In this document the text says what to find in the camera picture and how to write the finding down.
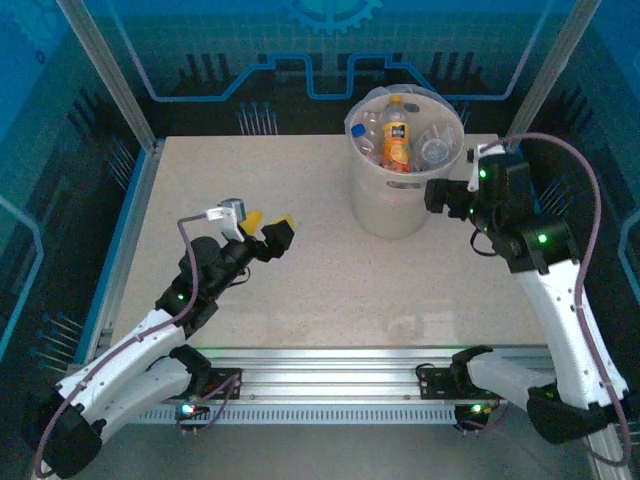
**black mounting plate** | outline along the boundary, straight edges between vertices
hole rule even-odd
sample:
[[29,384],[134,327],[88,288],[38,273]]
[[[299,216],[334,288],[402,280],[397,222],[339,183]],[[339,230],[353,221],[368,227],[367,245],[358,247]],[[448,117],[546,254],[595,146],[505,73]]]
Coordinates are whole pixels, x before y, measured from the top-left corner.
[[497,397],[489,390],[475,387],[461,392],[449,368],[422,367],[416,373],[422,400],[495,400]]

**white tabletop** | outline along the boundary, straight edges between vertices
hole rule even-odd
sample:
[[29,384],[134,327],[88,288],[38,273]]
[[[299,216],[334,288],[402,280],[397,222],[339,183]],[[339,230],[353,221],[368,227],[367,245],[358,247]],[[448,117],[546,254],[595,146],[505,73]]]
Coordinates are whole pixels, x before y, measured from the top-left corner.
[[[468,135],[467,147],[495,138]],[[432,215],[403,240],[364,232],[349,205],[349,159],[342,135],[168,138],[113,341],[153,308],[178,273],[184,245],[177,219],[239,197],[267,221],[292,213],[294,243],[279,260],[252,262],[251,280],[222,295],[220,310],[190,339],[194,346],[546,343],[506,263],[472,252],[468,222]],[[457,175],[466,168],[461,158]],[[201,221],[188,231],[194,238],[215,228]]]

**bucket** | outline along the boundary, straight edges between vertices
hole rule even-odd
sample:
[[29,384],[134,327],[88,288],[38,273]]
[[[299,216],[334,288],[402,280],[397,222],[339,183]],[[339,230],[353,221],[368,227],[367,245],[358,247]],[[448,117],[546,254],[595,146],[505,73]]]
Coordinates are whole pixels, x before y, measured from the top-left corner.
[[[447,131],[451,137],[448,157],[437,168],[416,173],[392,172],[358,151],[351,136],[351,127],[362,122],[364,112],[382,112],[394,93],[401,93],[405,105],[412,106],[407,114],[412,147],[428,129]],[[428,218],[424,205],[427,181],[448,178],[464,149],[464,129],[455,110],[438,94],[422,87],[393,85],[376,88],[349,112],[345,130],[351,151],[349,194],[358,224],[365,231],[383,238],[398,239],[416,233]]]

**wire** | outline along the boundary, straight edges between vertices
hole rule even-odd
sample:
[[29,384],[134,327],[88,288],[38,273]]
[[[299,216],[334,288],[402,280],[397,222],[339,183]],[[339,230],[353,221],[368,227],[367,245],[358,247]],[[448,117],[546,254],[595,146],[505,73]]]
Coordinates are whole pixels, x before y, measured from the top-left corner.
[[436,368],[436,366],[433,363],[421,363],[416,367],[416,377],[418,377],[418,380],[422,380],[420,378],[419,370],[424,367]]
[[233,394],[233,391],[236,387],[236,381],[238,380],[238,378],[239,378],[238,374],[232,375],[231,377],[227,378],[224,382],[222,382],[222,384],[219,387],[217,387],[215,390],[208,393],[201,399],[196,400],[195,402],[192,402],[194,405],[201,405],[207,400],[210,400],[211,398],[216,396],[218,393],[222,392],[226,387],[229,387],[229,390],[227,391],[227,395],[224,398],[222,405],[220,405],[220,408],[218,409],[214,417],[209,421],[209,423],[207,423],[206,425],[203,425],[202,427],[193,427],[191,429],[188,429],[188,428],[182,428],[182,424],[178,420],[176,422],[176,426],[180,429],[180,432],[182,432],[182,434],[186,434],[188,432],[196,433],[196,432],[200,432],[202,430],[207,430],[211,428],[213,424],[218,421],[218,419],[222,415],[222,412],[224,411],[224,408],[227,406],[227,403],[229,402],[229,399],[231,398],[231,395]]
[[471,245],[472,250],[482,257],[496,257],[498,255],[496,252],[493,252],[493,253],[483,252],[482,250],[478,250],[476,248],[476,245],[475,245],[476,238],[478,238],[479,233],[480,233],[480,230],[476,228],[476,230],[471,234],[471,238],[469,239],[469,245]]
[[611,403],[613,404],[613,408],[616,411],[616,415],[618,416],[618,420],[620,422],[620,432],[622,434],[622,458],[620,460],[611,460],[595,452],[593,449],[587,447],[585,448],[587,451],[593,456],[595,459],[601,461],[602,463],[612,466],[612,467],[624,467],[629,463],[631,459],[631,432],[629,431],[629,423],[627,421],[627,417],[624,414],[624,409],[622,407],[622,403],[618,399],[618,395],[611,384],[611,377],[609,377],[609,372],[607,372],[607,367],[598,352],[598,347],[596,345],[595,340],[593,339],[593,335],[591,335],[591,330],[589,329],[589,324],[587,323],[587,318],[584,314],[584,308],[582,303],[582,293],[584,291],[584,280],[587,276],[587,271],[589,269],[589,264],[591,263],[591,257],[593,256],[593,251],[595,249],[596,241],[598,240],[598,232],[600,230],[600,222],[602,219],[602,197],[600,194],[600,186],[598,185],[598,178],[596,177],[593,168],[589,164],[589,161],[575,148],[573,145],[565,142],[564,140],[555,137],[553,135],[549,135],[546,133],[519,133],[515,135],[509,135],[507,137],[496,140],[495,142],[491,142],[480,150],[480,153],[487,151],[490,148],[495,147],[496,145],[503,145],[509,142],[518,141],[518,140],[543,140],[546,142],[553,143],[560,148],[566,150],[571,155],[575,157],[575,159],[582,165],[582,168],[587,173],[589,177],[589,182],[591,183],[591,189],[593,191],[594,197],[594,209],[593,209],[593,224],[591,226],[591,233],[589,235],[589,242],[587,243],[587,249],[585,250],[584,257],[582,258],[582,263],[580,264],[580,269],[578,270],[578,277],[576,278],[576,284],[574,287],[573,293],[573,303],[575,305],[576,314],[578,317],[578,323],[580,325],[580,330],[582,331],[582,336],[589,348],[589,352],[593,357],[593,361],[598,369],[598,374],[602,379],[602,385],[606,388],[607,393],[609,394],[609,398],[611,399]]
[[40,442],[38,443],[38,448],[36,449],[36,454],[35,454],[36,477],[48,478],[55,473],[53,469],[49,470],[48,472],[42,471],[42,459],[44,455],[44,448],[47,445],[47,442],[49,441],[49,437],[51,436],[51,432],[53,432],[53,428],[56,426],[56,423],[62,416],[62,413],[67,409],[67,407],[71,405],[71,402],[78,396],[78,394],[81,391],[83,391],[85,388],[87,388],[86,387],[87,384],[93,379],[93,377],[95,377],[95,375],[100,370],[102,370],[102,368],[104,368],[104,366],[107,363],[109,363],[117,355],[119,355],[124,350],[129,348],[131,345],[138,343],[139,341],[142,341],[142,339],[144,339],[145,337],[152,335],[158,330],[162,330],[163,328],[179,321],[189,312],[189,310],[191,310],[191,308],[195,304],[197,293],[198,293],[198,275],[197,275],[197,266],[196,266],[196,256],[195,256],[195,252],[193,251],[193,247],[191,246],[191,242],[189,241],[187,232],[184,229],[184,224],[187,222],[192,222],[192,221],[200,220],[203,218],[207,218],[207,215],[204,213],[200,215],[195,215],[193,217],[181,218],[180,220],[178,220],[178,230],[180,230],[180,235],[182,236],[182,240],[186,245],[187,255],[189,257],[189,263],[191,265],[192,282],[191,282],[191,296],[189,297],[189,301],[187,302],[185,307],[182,309],[182,311],[178,313],[176,316],[174,316],[173,318],[170,318],[165,322],[162,322],[154,327],[151,327],[135,337],[130,337],[128,340],[120,344],[118,347],[106,353],[100,359],[100,361],[89,371],[89,373],[87,373],[84,376],[84,378],[80,382],[78,382],[75,388],[71,391],[71,393],[67,396],[67,398],[64,399],[64,401],[60,404],[58,409],[55,411],[55,413],[51,417],[51,420],[49,420],[49,423],[45,427],[44,432],[42,433],[42,437],[40,437]]
[[239,282],[233,282],[227,288],[237,287],[238,285],[243,285],[243,284],[247,283],[249,281],[249,279],[251,278],[251,269],[249,267],[247,267],[247,268],[245,268],[245,270],[247,272],[247,278],[245,278],[244,280],[240,280]]
[[498,428],[500,425],[502,425],[506,419],[507,419],[507,414],[511,411],[511,403],[507,403],[507,406],[504,407],[504,411],[502,412],[502,415],[500,415],[498,417],[498,419],[493,422],[491,425],[487,425],[485,427],[482,428],[482,433],[489,433],[492,430],[495,430],[496,428]]
[[[506,413],[502,414],[502,417],[500,417],[500,419],[503,419],[505,417]],[[477,430],[478,433],[488,433],[489,430],[487,430],[486,428],[484,428],[484,426],[481,423],[477,423],[477,422],[473,422],[471,420],[462,420],[464,423],[471,425],[473,427],[478,427],[479,430]],[[518,447],[520,450],[522,450],[524,453],[526,453],[542,470],[544,470],[547,475],[549,475],[551,478],[558,478],[553,471],[551,471],[551,469],[549,467],[547,467],[545,465],[545,463],[540,460],[537,455],[535,453],[533,453],[529,448],[527,448],[525,445],[523,445],[521,442],[519,442],[518,440],[516,440],[515,438],[513,438],[511,435],[509,435],[506,432],[502,432],[502,431],[496,431],[494,432],[496,435],[500,435],[501,437],[507,439],[510,443],[514,444],[516,447]]]

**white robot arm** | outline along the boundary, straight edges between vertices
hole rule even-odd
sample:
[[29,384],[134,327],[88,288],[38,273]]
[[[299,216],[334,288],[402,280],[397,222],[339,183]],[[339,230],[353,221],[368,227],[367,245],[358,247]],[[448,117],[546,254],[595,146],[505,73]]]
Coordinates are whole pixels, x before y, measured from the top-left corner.
[[609,381],[603,381],[577,318],[574,288],[580,262],[566,222],[536,213],[529,164],[501,146],[473,155],[469,182],[432,180],[427,209],[469,219],[492,242],[496,255],[527,292],[547,337],[555,375],[528,370],[488,347],[453,357],[450,367],[458,391],[490,391],[527,411],[546,440],[560,443],[584,437],[616,420],[608,387],[630,411],[630,392],[604,344],[582,292],[584,318]]
[[22,436],[36,451],[36,474],[40,457],[59,478],[77,474],[121,427],[167,399],[217,398],[227,385],[227,398],[236,391],[239,369],[212,369],[185,342],[217,311],[218,297],[243,283],[236,279],[253,259],[268,262],[289,249],[293,220],[285,216],[263,227],[262,241],[253,237],[261,214],[247,219],[242,200],[225,200],[181,222],[199,218],[220,223],[227,244],[221,248],[210,237],[188,242],[181,230],[187,254],[155,309],[92,363],[27,398]]

